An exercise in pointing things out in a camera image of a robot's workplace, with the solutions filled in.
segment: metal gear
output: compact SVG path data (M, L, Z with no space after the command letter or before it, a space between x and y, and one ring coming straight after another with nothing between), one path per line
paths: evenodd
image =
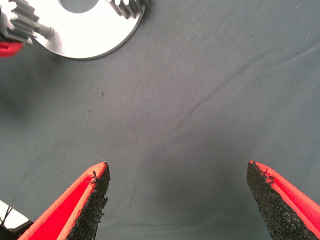
M146 0L106 0L119 16L126 19L136 18L138 13L143 12L143 7L147 5Z
M8 39L30 45L35 32L45 38L52 36L54 29L40 24L34 11L25 0L0 0L0 32Z

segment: white surface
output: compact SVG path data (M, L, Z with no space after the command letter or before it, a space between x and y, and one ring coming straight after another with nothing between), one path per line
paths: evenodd
M30 0L29 4L42 24L54 28L52 37L38 35L36 40L58 55L75 59L90 59L117 49L131 36L143 15L125 19L106 0L83 13L67 11L58 0Z
M8 205L0 200L0 218L3 220L8 209ZM4 226L7 229L15 229L28 221L28 218L23 216L20 212L12 209L8 217L5 219Z

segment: silver gear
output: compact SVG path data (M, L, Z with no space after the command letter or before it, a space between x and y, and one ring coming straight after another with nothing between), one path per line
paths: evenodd
M35 9L25 0L0 0L0 32L4 37L32 45L35 32L48 38L52 27L39 23Z
M147 5L146 0L106 0L119 16L126 19L137 16L143 12L143 7Z

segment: gray cloth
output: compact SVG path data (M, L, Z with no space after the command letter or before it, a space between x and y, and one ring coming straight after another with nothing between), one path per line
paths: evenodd
M270 240L249 160L320 203L319 9L153 0L108 56L71 60L35 43L2 59L0 199L34 221L106 160L97 240Z

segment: center hole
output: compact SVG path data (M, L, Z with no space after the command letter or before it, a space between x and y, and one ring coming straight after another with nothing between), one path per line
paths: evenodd
M99 0L59 0L60 4L67 11L81 14L92 9Z

